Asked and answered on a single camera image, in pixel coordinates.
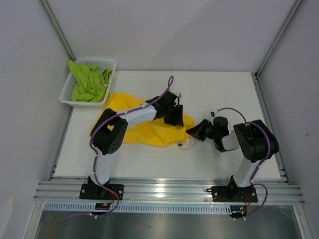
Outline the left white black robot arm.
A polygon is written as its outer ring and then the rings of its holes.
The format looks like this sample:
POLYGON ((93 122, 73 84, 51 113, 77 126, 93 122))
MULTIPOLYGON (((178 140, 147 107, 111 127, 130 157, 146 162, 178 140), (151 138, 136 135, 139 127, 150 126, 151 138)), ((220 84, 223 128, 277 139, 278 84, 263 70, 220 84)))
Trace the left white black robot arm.
POLYGON ((108 199, 117 193, 109 186, 113 157, 123 143, 126 131, 136 125, 157 119, 165 124, 183 125, 180 96, 168 90, 141 105, 114 111, 107 108, 90 133, 89 146, 95 152, 93 172, 81 186, 80 199, 108 199))

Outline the yellow fabric shorts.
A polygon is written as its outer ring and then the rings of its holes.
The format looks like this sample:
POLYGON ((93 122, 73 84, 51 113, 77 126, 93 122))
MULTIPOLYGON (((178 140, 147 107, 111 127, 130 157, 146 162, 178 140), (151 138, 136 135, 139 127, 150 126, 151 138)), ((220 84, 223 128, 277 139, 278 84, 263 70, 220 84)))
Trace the yellow fabric shorts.
MULTIPOLYGON (((104 110, 111 108, 114 111, 124 111, 137 107, 145 102, 146 101, 139 100, 128 94, 112 93, 104 110)), ((184 126, 165 124, 163 119, 141 123, 126 131, 123 143, 165 147, 178 142, 186 142, 189 138, 186 130, 194 126, 194 119, 183 113, 183 122, 184 126)))

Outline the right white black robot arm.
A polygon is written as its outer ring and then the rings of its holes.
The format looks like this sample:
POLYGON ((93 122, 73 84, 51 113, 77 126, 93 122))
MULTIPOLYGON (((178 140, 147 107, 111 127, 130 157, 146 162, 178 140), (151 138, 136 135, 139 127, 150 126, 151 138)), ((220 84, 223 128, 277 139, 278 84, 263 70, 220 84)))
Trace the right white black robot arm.
POLYGON ((219 152, 241 149, 243 159, 238 170, 230 177, 227 186, 213 186, 207 189, 214 202, 256 203, 257 192, 253 181, 261 165, 279 151, 279 143, 266 125, 259 119, 234 125, 228 130, 225 117, 215 117, 213 121, 203 120, 188 129, 187 134, 204 141, 213 140, 219 152))

